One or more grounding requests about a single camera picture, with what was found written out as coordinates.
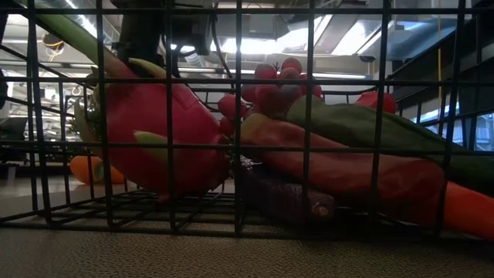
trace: red pepper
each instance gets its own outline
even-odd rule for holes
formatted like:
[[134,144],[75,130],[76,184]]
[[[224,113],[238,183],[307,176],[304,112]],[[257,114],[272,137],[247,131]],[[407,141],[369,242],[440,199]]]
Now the red pepper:
[[[260,146],[302,147],[304,129],[253,114],[242,124],[241,141],[242,144]],[[316,134],[310,135],[310,145],[347,148]],[[272,168],[303,178],[301,151],[258,151],[251,154]],[[372,154],[311,153],[309,183],[315,189],[334,196],[338,202],[365,206],[371,196],[372,164]],[[378,191],[387,210],[432,197],[439,192],[444,180],[442,169],[434,162],[383,154],[378,174]]]

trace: fluorescent light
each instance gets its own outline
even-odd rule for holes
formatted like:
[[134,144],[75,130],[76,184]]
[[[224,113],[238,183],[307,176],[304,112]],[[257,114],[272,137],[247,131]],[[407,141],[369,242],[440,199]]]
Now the fluorescent light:
[[78,63],[71,63],[70,66],[72,68],[80,68],[80,69],[90,69],[91,67],[96,67],[96,68],[98,67],[97,65],[93,65],[93,64],[78,64]]
[[313,76],[318,78],[357,79],[357,80],[363,80],[367,78],[365,75],[345,74],[345,73],[314,73]]
[[[171,50],[175,50],[177,48],[177,45],[172,43],[170,45],[170,48],[171,48]],[[194,51],[194,50],[195,50],[195,47],[193,47],[193,46],[182,46],[182,49],[180,50],[180,52],[187,53],[187,52]]]
[[[77,6],[74,5],[74,3],[71,0],[65,0],[65,2],[67,2],[67,4],[69,4],[70,8],[77,9]],[[81,24],[82,27],[87,32],[89,32],[93,37],[96,38],[98,36],[98,32],[96,31],[96,28],[94,28],[94,25],[89,20],[87,20],[86,16],[84,16],[84,15],[78,15],[78,17],[83,22]]]
[[365,26],[356,22],[340,40],[332,55],[352,55],[366,42]]
[[320,37],[323,35],[324,30],[326,30],[326,27],[328,24],[330,24],[331,19],[333,18],[333,15],[325,15],[324,17],[319,17],[318,23],[314,21],[316,29],[314,30],[314,45],[319,41]]
[[[28,117],[28,115],[10,115],[8,117]],[[42,116],[43,120],[60,120],[60,117],[57,116]]]
[[[211,50],[217,51],[214,42],[211,43]],[[221,50],[224,53],[237,53],[236,39],[226,39]],[[274,39],[242,39],[240,52],[242,54],[273,54],[277,52],[276,41]]]
[[204,68],[193,68],[185,67],[178,69],[181,73],[215,73],[216,69],[204,69]]
[[[394,25],[394,20],[391,20],[388,24],[387,24],[387,29],[393,27]],[[373,44],[375,44],[375,42],[381,37],[382,35],[382,31],[379,32],[378,34],[376,34],[374,37],[372,37],[372,39],[370,39],[369,42],[367,42],[364,46],[362,46],[358,51],[357,51],[357,54],[362,54],[365,52],[365,50],[369,49],[369,47],[371,47]]]
[[[330,23],[333,15],[320,16],[314,19],[314,25],[316,29],[314,31],[314,44],[324,33],[327,25]],[[242,54],[273,54],[282,53],[284,49],[292,49],[300,47],[301,50],[307,51],[307,38],[309,37],[309,29],[301,28],[288,32],[286,35],[274,39],[242,39],[242,46],[240,52]],[[211,51],[218,51],[214,42],[211,43]],[[237,44],[235,38],[226,39],[225,43],[221,46],[221,50],[224,53],[236,53]]]
[[[218,8],[237,8],[237,3],[219,2]],[[268,3],[250,2],[250,3],[242,3],[242,8],[275,8],[275,5]]]

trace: plastic vegetable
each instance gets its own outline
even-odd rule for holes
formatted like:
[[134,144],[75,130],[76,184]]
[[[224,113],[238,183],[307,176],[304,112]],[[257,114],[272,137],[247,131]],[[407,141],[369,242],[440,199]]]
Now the plastic vegetable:
[[[242,144],[275,147],[303,147],[305,131],[281,120],[253,114],[242,124]],[[311,147],[346,148],[316,134],[310,135]],[[246,152],[271,168],[298,179],[303,178],[303,152]],[[310,185],[332,195],[339,203],[365,207],[371,195],[372,154],[311,153]],[[385,211],[406,204],[423,202],[442,187],[444,173],[432,161],[382,155],[379,164],[378,191]]]
[[[286,120],[300,127],[305,124],[306,98],[298,99],[286,113]],[[373,147],[376,110],[355,104],[326,105],[312,103],[311,131],[349,147]],[[381,147],[387,149],[444,151],[445,139],[429,129],[395,114],[383,113]],[[453,151],[468,151],[452,145]],[[442,165],[443,156],[423,155]],[[450,179],[454,182],[494,194],[494,160],[487,157],[453,155]]]
[[[377,92],[365,92],[360,95],[355,104],[364,105],[366,107],[377,108]],[[384,93],[383,111],[388,113],[396,113],[398,105],[394,98],[389,93]]]
[[242,198],[257,206],[264,214],[293,223],[306,220],[326,221],[331,219],[334,211],[333,197],[308,190],[308,206],[302,210],[302,185],[280,177],[263,164],[244,166],[242,172]]
[[[98,63],[96,39],[85,29],[63,15],[36,15],[56,35]],[[138,78],[108,49],[104,49],[104,71],[108,77],[125,80]],[[130,59],[157,78],[166,78],[165,71],[152,63]],[[183,84],[173,84],[167,92],[163,84],[106,84],[107,137],[109,142],[163,143],[167,138],[167,93],[172,93],[173,134],[175,143],[217,144],[223,135],[218,121]],[[96,101],[100,91],[95,90]],[[81,138],[95,141],[78,103],[76,122]],[[98,148],[91,150],[101,156]],[[167,152],[150,148],[109,149],[110,163],[131,181],[157,192],[165,200],[168,194]],[[225,153],[216,150],[180,150],[174,154],[174,181],[177,196],[190,192],[206,192],[217,187],[228,175]]]
[[[91,157],[91,166],[93,169],[91,171],[93,172],[93,182],[94,183],[99,183],[102,181],[102,175],[97,174],[98,171],[97,168],[101,167],[101,164],[103,161],[98,158],[98,157]],[[91,183],[90,180],[90,164],[87,160],[86,156],[76,156],[70,161],[70,171],[74,175],[74,177],[82,182],[85,185],[88,185]],[[111,167],[111,182],[114,184],[122,184],[124,183],[124,177],[123,175],[117,171],[114,167]]]
[[[399,212],[403,220],[434,227],[439,194]],[[446,190],[444,228],[494,241],[494,199],[450,181]]]

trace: purple eggplant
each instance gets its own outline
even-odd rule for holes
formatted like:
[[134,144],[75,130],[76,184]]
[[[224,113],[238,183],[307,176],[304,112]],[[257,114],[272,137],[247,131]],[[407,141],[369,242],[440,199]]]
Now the purple eggplant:
[[333,197],[308,190],[308,206],[302,209],[302,185],[263,164],[245,165],[240,194],[245,202],[273,218],[292,223],[322,222],[333,217]]

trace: grape bunch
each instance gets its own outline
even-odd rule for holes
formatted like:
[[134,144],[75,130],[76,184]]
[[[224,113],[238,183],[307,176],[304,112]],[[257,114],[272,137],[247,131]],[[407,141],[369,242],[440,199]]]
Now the grape bunch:
[[[302,74],[302,65],[295,58],[286,59],[281,72],[277,73],[277,68],[269,64],[259,64],[255,68],[254,76],[262,80],[298,80],[307,79],[306,74]],[[307,94],[309,85],[268,85],[268,84],[244,84],[241,88],[242,99],[252,103],[252,107],[247,109],[245,103],[241,104],[241,116],[246,119],[253,113],[262,113],[271,118],[283,117],[286,110],[300,97]],[[313,95],[322,99],[323,90],[321,86],[313,86]],[[224,96],[218,102],[218,109],[224,116],[220,120],[220,128],[226,135],[232,135],[234,131],[235,118],[235,96]]]

